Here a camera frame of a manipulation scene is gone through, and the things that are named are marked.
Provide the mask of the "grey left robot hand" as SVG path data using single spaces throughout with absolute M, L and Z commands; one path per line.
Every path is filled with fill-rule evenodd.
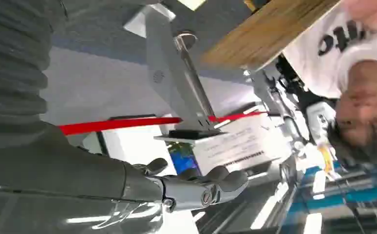
M 329 176 L 333 177 L 335 173 L 335 157 L 328 144 L 319 144 L 315 146 L 320 153 L 321 159 L 319 160 L 319 167 Z

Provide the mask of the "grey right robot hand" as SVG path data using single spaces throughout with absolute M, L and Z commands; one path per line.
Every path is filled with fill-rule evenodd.
M 49 124 L 35 135 L 0 133 L 0 234 L 154 234 L 165 212 L 233 200 L 248 184 L 223 166 L 159 176 L 166 165 L 91 154 Z

